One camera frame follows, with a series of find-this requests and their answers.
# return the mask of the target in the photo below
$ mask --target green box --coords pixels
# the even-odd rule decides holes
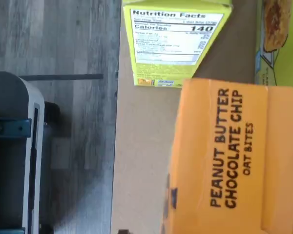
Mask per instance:
[[[293,0],[258,0],[255,73],[257,84],[293,86]]]
[[[232,12],[231,0],[123,0],[135,85],[181,87]]]

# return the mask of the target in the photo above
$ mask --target cookie image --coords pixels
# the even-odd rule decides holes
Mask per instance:
[[[267,52],[281,48],[289,33],[292,0],[264,0],[265,41]]]
[[[152,85],[151,79],[138,79],[138,84],[140,85]]]

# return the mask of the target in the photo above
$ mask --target box flap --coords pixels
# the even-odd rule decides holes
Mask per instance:
[[[129,4],[129,3],[136,3],[136,2],[142,2],[142,1],[148,1],[148,0],[123,0],[123,5]],[[224,4],[231,6],[231,0],[195,0],[195,2],[198,1],[205,1],[210,3],[218,3],[218,4]]]

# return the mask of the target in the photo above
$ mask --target yellow box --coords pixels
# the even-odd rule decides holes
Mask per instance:
[[[135,85],[181,87],[231,11],[231,0],[123,0]]]
[[[255,82],[293,86],[293,0],[258,0]]]
[[[164,234],[293,234],[293,88],[184,82]]]

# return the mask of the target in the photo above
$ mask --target floor plank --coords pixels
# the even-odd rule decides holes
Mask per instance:
[[[0,70],[104,75],[31,82],[62,111],[51,146],[55,233],[110,233],[120,14],[119,0],[0,0]]]

